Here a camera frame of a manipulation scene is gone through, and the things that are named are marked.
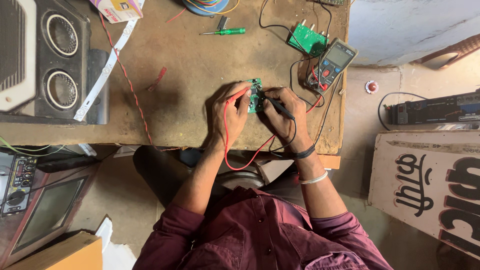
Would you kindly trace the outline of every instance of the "speaker grille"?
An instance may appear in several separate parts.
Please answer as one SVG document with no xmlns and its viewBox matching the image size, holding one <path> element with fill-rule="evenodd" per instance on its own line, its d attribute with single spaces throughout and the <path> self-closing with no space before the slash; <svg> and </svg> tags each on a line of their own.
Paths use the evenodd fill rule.
<svg viewBox="0 0 480 270">
<path fill-rule="evenodd" d="M 16 0 L 0 1 L 0 91 L 25 78 L 25 13 Z"/>
<path fill-rule="evenodd" d="M 72 56 L 77 52 L 77 33 L 73 25 L 62 15 L 54 14 L 47 19 L 47 35 L 58 53 Z"/>
<path fill-rule="evenodd" d="M 63 71 L 55 71 L 48 77 L 47 95 L 51 104 L 67 110 L 73 107 L 77 101 L 77 86 L 68 74 Z"/>
</svg>

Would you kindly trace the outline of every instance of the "man's right hand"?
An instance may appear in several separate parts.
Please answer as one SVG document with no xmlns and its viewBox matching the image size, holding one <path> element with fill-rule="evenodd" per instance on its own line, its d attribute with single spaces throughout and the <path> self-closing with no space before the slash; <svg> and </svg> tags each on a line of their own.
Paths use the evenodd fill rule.
<svg viewBox="0 0 480 270">
<path fill-rule="evenodd" d="M 280 89 L 269 90 L 265 92 L 265 96 L 280 100 L 285 109 L 287 109 L 297 122 L 297 135 L 290 144 L 290 148 L 294 153 L 301 153 L 310 148 L 313 144 L 312 139 L 308 136 L 306 105 L 293 91 L 283 87 Z M 272 123 L 275 130 L 286 141 L 290 141 L 295 133 L 295 124 L 283 113 L 278 113 L 273 104 L 265 99 L 264 112 Z"/>
</svg>

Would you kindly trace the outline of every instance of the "painted sign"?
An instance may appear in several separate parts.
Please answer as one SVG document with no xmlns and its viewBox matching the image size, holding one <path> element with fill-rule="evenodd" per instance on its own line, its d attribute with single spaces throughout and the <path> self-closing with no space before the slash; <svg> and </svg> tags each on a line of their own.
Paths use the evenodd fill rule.
<svg viewBox="0 0 480 270">
<path fill-rule="evenodd" d="M 380 133 L 369 203 L 480 259 L 479 149 L 479 131 Z"/>
</svg>

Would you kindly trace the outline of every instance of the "white wall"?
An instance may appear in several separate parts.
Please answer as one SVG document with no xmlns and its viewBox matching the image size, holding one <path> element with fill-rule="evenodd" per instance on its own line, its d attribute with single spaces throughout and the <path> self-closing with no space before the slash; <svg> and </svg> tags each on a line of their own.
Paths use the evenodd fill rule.
<svg viewBox="0 0 480 270">
<path fill-rule="evenodd" d="M 402 65 L 480 34 L 480 0 L 356 0 L 348 43 L 353 63 Z"/>
</svg>

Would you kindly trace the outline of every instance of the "man's left hand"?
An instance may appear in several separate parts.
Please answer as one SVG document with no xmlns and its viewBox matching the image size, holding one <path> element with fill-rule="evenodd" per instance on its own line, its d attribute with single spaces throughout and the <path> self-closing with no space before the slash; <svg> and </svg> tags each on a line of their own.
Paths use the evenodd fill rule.
<svg viewBox="0 0 480 270">
<path fill-rule="evenodd" d="M 225 130 L 223 112 L 225 109 L 225 103 L 236 93 L 242 91 L 246 87 L 252 86 L 251 82 L 243 81 L 234 84 L 226 93 L 219 97 L 213 105 L 213 138 L 212 140 L 223 141 L 223 147 L 227 141 L 227 133 Z M 235 101 L 227 105 L 227 128 L 228 128 L 228 146 L 227 150 L 233 145 L 235 140 L 239 137 L 245 122 L 248 117 L 248 105 L 250 104 L 251 90 L 248 90 L 243 96 L 240 97 L 240 105 L 238 109 L 235 107 Z"/>
</svg>

